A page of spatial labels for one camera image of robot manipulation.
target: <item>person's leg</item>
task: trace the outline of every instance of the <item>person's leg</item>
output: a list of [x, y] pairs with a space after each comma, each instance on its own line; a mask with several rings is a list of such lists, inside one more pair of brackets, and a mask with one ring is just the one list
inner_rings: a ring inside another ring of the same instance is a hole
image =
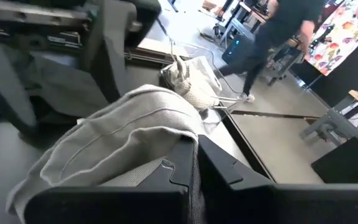
[[246, 71], [244, 62], [242, 60], [236, 61], [234, 63], [227, 64], [219, 69], [223, 76], [235, 74], [241, 74]]
[[247, 58], [247, 78], [244, 83], [243, 92], [249, 96], [250, 89], [255, 82], [256, 77], [264, 69], [269, 55], [269, 49], [272, 44], [266, 35], [258, 35], [255, 37], [255, 45], [251, 54]]
[[250, 90], [252, 85], [254, 84], [256, 77], [259, 75], [260, 72], [265, 68], [266, 59], [259, 61], [255, 67], [248, 71], [246, 82], [244, 83], [244, 88], [242, 90], [247, 96], [250, 94]]

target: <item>person's arm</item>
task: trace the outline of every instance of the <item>person's arm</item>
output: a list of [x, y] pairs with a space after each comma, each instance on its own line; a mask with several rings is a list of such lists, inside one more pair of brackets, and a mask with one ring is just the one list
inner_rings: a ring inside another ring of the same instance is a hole
[[306, 6], [305, 18], [303, 19], [299, 36], [302, 50], [305, 54], [308, 54], [314, 28], [316, 27], [316, 24], [318, 24], [319, 16], [322, 13], [321, 9], [323, 8], [324, 4], [324, 0], [319, 0], [310, 2], [310, 5]]
[[267, 10], [269, 12], [269, 17], [274, 16], [278, 8], [278, 1], [279, 0], [269, 0], [267, 3]]
[[313, 37], [314, 27], [315, 24], [312, 21], [303, 21], [302, 23], [299, 40], [301, 41], [302, 50], [305, 54], [308, 54], [311, 38]]

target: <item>computer tower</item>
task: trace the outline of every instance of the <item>computer tower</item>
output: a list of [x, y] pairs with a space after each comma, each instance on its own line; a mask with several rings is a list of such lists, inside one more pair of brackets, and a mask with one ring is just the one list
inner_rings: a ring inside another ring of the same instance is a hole
[[238, 33], [231, 45], [222, 54], [226, 63], [232, 63], [240, 58], [245, 58], [254, 44], [254, 35], [251, 32]]

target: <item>black pants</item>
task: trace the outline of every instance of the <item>black pants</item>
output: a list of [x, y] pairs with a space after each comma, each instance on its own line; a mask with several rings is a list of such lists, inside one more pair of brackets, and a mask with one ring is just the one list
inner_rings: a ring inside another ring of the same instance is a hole
[[225, 65], [219, 69], [224, 75], [233, 73], [241, 74], [247, 72], [246, 82], [244, 83], [243, 92], [249, 95], [250, 89], [255, 82], [257, 75], [264, 69], [269, 56], [269, 49], [273, 47], [269, 35], [266, 32], [259, 32], [255, 36], [255, 42], [252, 50], [245, 58], [239, 58], [234, 63]]

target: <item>drawstring bag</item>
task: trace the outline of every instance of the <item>drawstring bag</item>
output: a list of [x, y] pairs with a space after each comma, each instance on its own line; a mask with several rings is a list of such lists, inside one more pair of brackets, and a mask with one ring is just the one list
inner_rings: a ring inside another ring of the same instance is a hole
[[175, 62], [162, 70], [162, 76], [171, 88], [198, 111], [219, 104], [222, 86], [206, 57], [182, 60], [174, 55]]

